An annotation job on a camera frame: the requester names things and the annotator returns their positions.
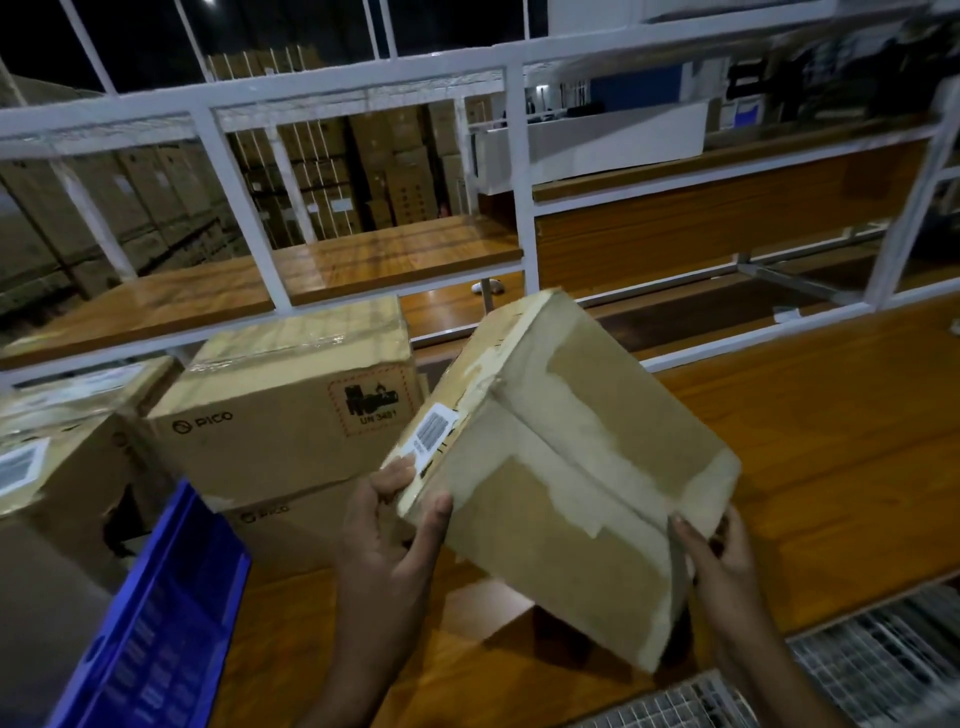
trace barcode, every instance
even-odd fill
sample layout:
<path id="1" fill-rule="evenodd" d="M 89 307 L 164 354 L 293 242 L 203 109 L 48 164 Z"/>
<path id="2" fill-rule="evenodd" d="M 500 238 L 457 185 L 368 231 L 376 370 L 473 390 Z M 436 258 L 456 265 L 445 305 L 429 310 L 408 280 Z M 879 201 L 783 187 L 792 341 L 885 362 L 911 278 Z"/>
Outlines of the barcode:
<path id="1" fill-rule="evenodd" d="M 0 489 L 7 488 L 27 477 L 34 462 L 35 448 L 25 448 L 9 460 L 0 462 Z"/>
<path id="2" fill-rule="evenodd" d="M 430 412 L 417 428 L 417 449 L 428 452 L 434 448 L 446 429 L 446 418 L 438 412 Z"/>

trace shelving unit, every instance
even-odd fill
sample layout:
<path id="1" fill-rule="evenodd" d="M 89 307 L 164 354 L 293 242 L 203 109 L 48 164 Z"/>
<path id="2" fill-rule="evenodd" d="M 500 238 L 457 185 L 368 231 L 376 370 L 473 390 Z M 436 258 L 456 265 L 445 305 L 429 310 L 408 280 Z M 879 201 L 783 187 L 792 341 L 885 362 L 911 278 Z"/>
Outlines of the shelving unit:
<path id="1" fill-rule="evenodd" d="M 785 140 L 767 141 L 770 148 L 752 158 L 747 155 L 737 159 L 736 151 L 729 151 L 729 156 L 725 157 L 724 151 L 718 151 L 713 157 L 704 155 L 704 159 L 695 162 L 694 167 L 698 163 L 702 165 L 699 169 L 683 171 L 682 167 L 675 167 L 672 171 L 663 171 L 663 176 L 658 179 L 630 179 L 630 173 L 623 173 L 619 179 L 614 179 L 614 175 L 600 188 L 586 191 L 584 185 L 589 182 L 572 182 L 569 190 L 579 190 L 577 192 L 559 192 L 562 185 L 545 185 L 535 190 L 530 184 L 525 88 L 542 83 L 581 81 L 604 73 L 676 60 L 708 58 L 734 51 L 762 50 L 774 42 L 777 45 L 802 42 L 838 30 L 904 19 L 916 15 L 917 12 L 952 10 L 956 9 L 950 3 L 933 4 L 921 0 L 894 0 L 879 5 L 856 0 L 807 0 L 705 16 L 691 13 L 679 19 L 654 18 L 631 27 L 574 36 L 530 38 L 528 32 L 527 37 L 521 41 L 416 57 L 396 55 L 396 44 L 393 42 L 388 22 L 388 47 L 392 50 L 389 58 L 229 81 L 216 80 L 213 77 L 194 43 L 198 62 L 209 79 L 208 83 L 117 95 L 110 92 L 112 85 L 107 79 L 105 88 L 108 93 L 99 98 L 0 110 L 0 159 L 49 158 L 56 163 L 56 159 L 62 155 L 199 138 L 226 193 L 240 232 L 250 248 L 250 264 L 255 266 L 262 279 L 262 290 L 266 292 L 267 298 L 265 303 L 258 305 L 267 305 L 272 311 L 262 311 L 254 315 L 288 316 L 308 310 L 310 306 L 327 305 L 377 293 L 414 293 L 425 290 L 424 286 L 428 285 L 443 285 L 471 278 L 476 280 L 514 270 L 523 271 L 526 290 L 533 292 L 540 288 L 541 275 L 537 224 L 538 219 L 546 219 L 548 215 L 631 200 L 692 185 L 800 167 L 813 161 L 880 147 L 928 142 L 916 182 L 906 198 L 902 215 L 884 241 L 874 275 L 861 302 L 843 305 L 789 324 L 760 329 L 744 338 L 734 337 L 706 344 L 695 351 L 676 352 L 668 359 L 647 363 L 662 368 L 960 288 L 960 280 L 954 280 L 940 282 L 925 290 L 894 293 L 900 271 L 909 255 L 910 246 L 933 195 L 936 182 L 953 174 L 950 168 L 945 171 L 945 166 L 953 139 L 960 128 L 960 87 L 957 84 L 944 84 L 941 116 L 926 123 L 887 130 L 874 127 L 873 133 L 861 130 L 861 133 L 852 133 L 846 138 L 830 138 L 829 133 L 824 133 L 808 145 Z M 185 16 L 181 14 L 181 17 L 185 22 Z M 386 17 L 389 18 L 389 7 Z M 85 30 L 75 13 L 71 16 L 71 22 L 84 41 Z M 188 26 L 187 32 L 192 37 Z M 377 47 L 373 35 L 372 46 Z M 102 76 L 105 75 L 106 71 L 88 37 L 85 38 L 84 49 L 94 68 L 98 69 Z M 506 121 L 514 190 L 513 212 L 516 214 L 518 244 L 516 259 L 509 263 L 490 263 L 483 255 L 468 256 L 458 263 L 456 274 L 438 273 L 430 264 L 420 268 L 414 283 L 397 283 L 389 276 L 382 278 L 374 275 L 365 278 L 363 290 L 344 289 L 335 295 L 326 294 L 332 297 L 324 299 L 323 303 L 298 303 L 299 294 L 291 289 L 289 280 L 281 270 L 287 265 L 285 258 L 272 253 L 268 235 L 241 170 L 229 149 L 226 134 L 257 129 L 267 130 L 269 133 L 271 128 L 275 129 L 282 124 L 310 122 L 447 99 L 459 103 L 459 100 L 469 95 L 498 91 L 504 91 L 506 95 Z M 640 170 L 639 174 L 642 176 L 650 172 Z M 284 180 L 284 186 L 292 202 L 300 198 L 300 204 L 294 202 L 294 207 L 303 206 L 298 186 L 289 180 Z M 307 232 L 301 218 L 304 218 L 304 215 L 298 214 L 298 224 Z M 100 235 L 98 242 L 121 278 L 130 280 L 136 271 L 129 265 L 120 247 L 111 242 L 109 236 Z M 356 244 L 361 247 L 364 245 L 363 241 L 356 241 Z M 749 260 L 741 253 L 737 262 L 744 264 Z M 215 278 L 216 271 L 211 270 L 209 274 Z M 634 290 L 642 291 L 643 286 L 647 285 L 649 284 L 643 283 L 637 287 L 628 287 L 618 293 L 629 295 Z M 52 354 L 54 357 L 69 358 L 43 361 L 34 359 L 34 364 L 27 365 L 24 363 L 26 360 L 19 355 L 8 356 L 8 370 L 0 375 L 0 385 L 9 387 L 36 376 L 107 362 L 120 355 L 137 355 L 165 346 L 199 341 L 220 328 L 239 326 L 249 320 L 247 314 L 243 319 L 237 319 L 233 314 L 218 314 L 216 318 L 214 323 L 207 323 L 199 328 L 178 327 L 176 332 L 164 333 L 161 337 L 151 336 L 141 341 L 128 341 L 120 346 L 110 345 L 108 349 L 99 352 L 84 349 L 80 358 L 76 352 L 67 353 L 68 349 L 58 350 L 53 347 L 50 348 L 51 354 L 54 351 L 59 352 Z M 35 339 L 57 339 L 64 335 L 64 331 L 60 326 L 51 328 L 50 331 L 42 330 Z M 71 338 L 84 339 L 84 335 L 78 333 L 76 336 L 71 335 Z M 96 337 L 85 340 L 92 342 Z M 13 351 L 39 351 L 35 349 L 35 343 L 20 344 Z"/>

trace blue bin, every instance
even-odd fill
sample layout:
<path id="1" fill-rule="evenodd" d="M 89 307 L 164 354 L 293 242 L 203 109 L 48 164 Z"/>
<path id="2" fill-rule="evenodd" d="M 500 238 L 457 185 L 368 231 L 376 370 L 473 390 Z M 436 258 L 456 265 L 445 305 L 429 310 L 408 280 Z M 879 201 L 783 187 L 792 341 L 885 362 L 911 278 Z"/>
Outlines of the blue bin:
<path id="1" fill-rule="evenodd" d="M 250 556 L 181 483 L 48 728 L 202 728 Z"/>

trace finger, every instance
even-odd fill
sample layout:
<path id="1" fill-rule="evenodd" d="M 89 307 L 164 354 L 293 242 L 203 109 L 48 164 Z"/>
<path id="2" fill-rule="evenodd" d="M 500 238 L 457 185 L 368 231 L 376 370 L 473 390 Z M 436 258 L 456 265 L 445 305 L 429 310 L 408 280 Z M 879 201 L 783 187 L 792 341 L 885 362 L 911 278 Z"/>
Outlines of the finger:
<path id="1" fill-rule="evenodd" d="M 433 573 L 437 557 L 440 555 L 440 547 L 444 544 L 451 513 L 453 513 L 453 497 L 450 493 L 434 494 L 423 513 L 420 528 L 417 529 L 410 551 L 400 562 L 398 568 L 402 572 L 425 576 Z"/>
<path id="2" fill-rule="evenodd" d="M 379 502 L 376 490 L 368 477 L 357 478 L 353 494 L 347 503 L 344 515 L 344 527 L 341 533 L 344 541 L 353 546 L 376 548 L 380 539 L 376 524 L 376 505 Z"/>
<path id="3" fill-rule="evenodd" d="M 727 506 L 727 545 L 720 561 L 732 569 L 746 570 L 754 567 L 754 552 L 750 547 L 747 524 L 732 505 Z"/>
<path id="4" fill-rule="evenodd" d="M 713 555 L 713 550 L 700 532 L 679 513 L 670 517 L 670 525 L 673 526 L 673 532 L 677 539 L 684 546 L 687 554 L 693 559 L 693 565 L 698 573 L 706 573 L 716 568 L 717 558 Z"/>
<path id="5" fill-rule="evenodd" d="M 413 453 L 391 461 L 370 476 L 373 489 L 381 498 L 389 500 L 413 482 L 414 475 L 417 474 L 414 462 Z"/>

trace white metal shelving rack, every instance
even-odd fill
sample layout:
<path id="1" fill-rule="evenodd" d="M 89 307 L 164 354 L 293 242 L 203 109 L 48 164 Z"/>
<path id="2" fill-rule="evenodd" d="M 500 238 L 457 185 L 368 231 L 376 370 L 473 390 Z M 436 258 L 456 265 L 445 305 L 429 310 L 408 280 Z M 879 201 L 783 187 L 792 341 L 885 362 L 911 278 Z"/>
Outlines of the white metal shelving rack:
<path id="1" fill-rule="evenodd" d="M 117 94 L 96 49 L 73 10 L 71 0 L 60 0 L 80 38 L 91 63 L 104 77 L 107 94 L 100 98 L 20 109 L 0 109 L 0 159 L 49 158 L 55 164 L 63 156 L 122 149 L 130 146 L 199 138 L 227 193 L 228 201 L 240 225 L 253 260 L 274 303 L 275 311 L 264 316 L 229 322 L 216 327 L 197 328 L 181 334 L 157 337 L 99 352 L 60 359 L 45 364 L 0 373 L 0 388 L 15 383 L 76 369 L 96 366 L 118 358 L 162 351 L 201 341 L 218 330 L 236 328 L 253 321 L 297 315 L 319 307 L 368 298 L 384 293 L 418 293 L 429 288 L 477 280 L 522 270 L 526 288 L 539 288 L 535 218 L 561 209 L 599 205 L 614 199 L 653 194 L 677 188 L 753 174 L 763 169 L 801 164 L 815 158 L 848 154 L 869 146 L 896 144 L 915 138 L 929 138 L 928 152 L 909 196 L 903 215 L 884 240 L 864 300 L 843 305 L 824 313 L 804 317 L 773 327 L 668 354 L 643 362 L 652 371 L 734 351 L 760 341 L 789 333 L 817 328 L 854 316 L 871 313 L 892 305 L 960 290 L 960 279 L 937 283 L 923 289 L 894 294 L 924 213 L 937 182 L 956 177 L 954 169 L 944 169 L 960 128 L 960 85 L 947 89 L 946 112 L 935 125 L 904 133 L 891 133 L 868 140 L 833 145 L 818 150 L 765 159 L 758 162 L 709 170 L 666 180 L 646 182 L 607 190 L 556 203 L 535 204 L 529 178 L 529 144 L 526 132 L 525 88 L 544 83 L 580 81 L 589 78 L 592 69 L 599 74 L 631 64 L 663 63 L 665 59 L 704 58 L 722 55 L 738 43 L 756 44 L 764 38 L 785 42 L 792 33 L 831 27 L 836 22 L 864 23 L 882 16 L 906 17 L 917 11 L 956 10 L 955 3 L 939 0 L 886 0 L 864 3 L 860 0 L 805 0 L 782 5 L 761 6 L 751 10 L 722 12 L 664 22 L 642 22 L 617 30 L 576 36 L 529 37 L 484 48 L 444 51 L 426 56 L 399 57 L 389 22 L 387 0 L 379 0 L 385 20 L 389 58 L 379 58 L 373 37 L 369 0 L 362 0 L 371 33 L 374 60 L 346 66 L 328 67 L 297 73 L 276 74 L 255 79 L 214 81 L 204 64 L 199 47 L 193 42 L 207 83 L 163 88 L 129 94 Z M 186 24 L 186 16 L 180 14 Z M 187 25 L 189 37 L 192 31 Z M 292 306 L 276 269 L 264 228 L 252 199 L 230 153 L 225 133 L 278 124 L 325 119 L 370 110 L 424 104 L 444 99 L 462 100 L 466 96 L 504 91 L 507 99 L 512 161 L 512 182 L 516 201 L 518 238 L 523 251 L 522 263 L 492 266 L 455 276 L 437 277 L 417 284 L 393 286 L 357 296 L 343 297 L 309 306 Z M 83 195 L 72 196 L 78 206 L 90 205 Z M 96 215 L 87 210 L 84 219 Z M 124 276 L 130 268 L 112 249 L 108 239 L 101 241 L 108 259 Z M 705 271 L 692 272 L 702 276 Z M 634 289 L 641 292 L 655 281 Z"/>

